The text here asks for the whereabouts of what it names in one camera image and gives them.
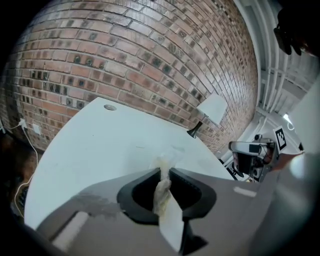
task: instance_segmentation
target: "wall outlet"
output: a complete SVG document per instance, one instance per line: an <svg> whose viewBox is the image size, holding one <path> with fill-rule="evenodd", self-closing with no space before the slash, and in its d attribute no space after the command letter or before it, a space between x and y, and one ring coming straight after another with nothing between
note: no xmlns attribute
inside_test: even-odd
<svg viewBox="0 0 320 256"><path fill-rule="evenodd" d="M19 125L21 125L22 129L27 129L27 123L26 120L20 118Z"/></svg>
<svg viewBox="0 0 320 256"><path fill-rule="evenodd" d="M32 127L33 127L33 130L34 130L34 132L35 132L36 134L41 135L41 128L40 128L39 125L33 123L33 124L32 124Z"/></svg>

